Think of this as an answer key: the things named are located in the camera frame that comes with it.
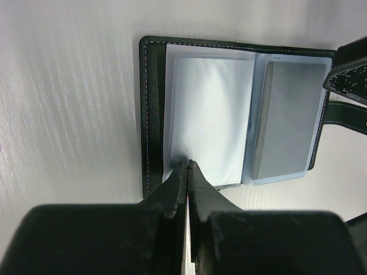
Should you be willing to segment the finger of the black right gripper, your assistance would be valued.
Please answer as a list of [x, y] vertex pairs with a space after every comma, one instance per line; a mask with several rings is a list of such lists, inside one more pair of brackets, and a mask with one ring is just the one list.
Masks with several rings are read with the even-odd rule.
[[323, 87], [358, 103], [366, 104], [366, 37], [337, 49], [332, 69]]

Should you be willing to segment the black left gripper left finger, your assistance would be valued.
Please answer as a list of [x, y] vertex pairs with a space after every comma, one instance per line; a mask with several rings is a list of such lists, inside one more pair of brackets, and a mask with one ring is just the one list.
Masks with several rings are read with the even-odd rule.
[[40, 205], [10, 243], [11, 274], [178, 274], [188, 166], [136, 204]]

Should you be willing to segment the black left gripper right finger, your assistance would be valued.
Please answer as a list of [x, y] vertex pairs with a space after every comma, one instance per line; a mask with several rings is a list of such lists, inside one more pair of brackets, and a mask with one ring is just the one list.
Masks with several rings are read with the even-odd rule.
[[328, 211], [245, 211], [188, 164], [197, 274], [365, 274], [343, 220]]

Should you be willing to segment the grey card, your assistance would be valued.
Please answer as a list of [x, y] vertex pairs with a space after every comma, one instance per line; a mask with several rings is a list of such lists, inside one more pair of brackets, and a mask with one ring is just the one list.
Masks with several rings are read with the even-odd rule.
[[328, 66], [266, 64], [251, 179], [267, 183], [298, 178], [309, 166]]

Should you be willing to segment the black leather card holder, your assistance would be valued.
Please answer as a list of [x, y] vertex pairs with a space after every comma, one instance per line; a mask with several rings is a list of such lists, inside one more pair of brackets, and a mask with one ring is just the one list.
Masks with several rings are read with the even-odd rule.
[[[195, 160], [217, 189], [273, 183], [251, 179], [266, 64], [326, 64], [326, 79], [336, 52], [194, 38], [141, 38], [143, 196], [165, 182], [178, 162], [188, 160]], [[306, 172], [314, 167], [324, 125], [366, 134], [366, 104], [323, 89]]]

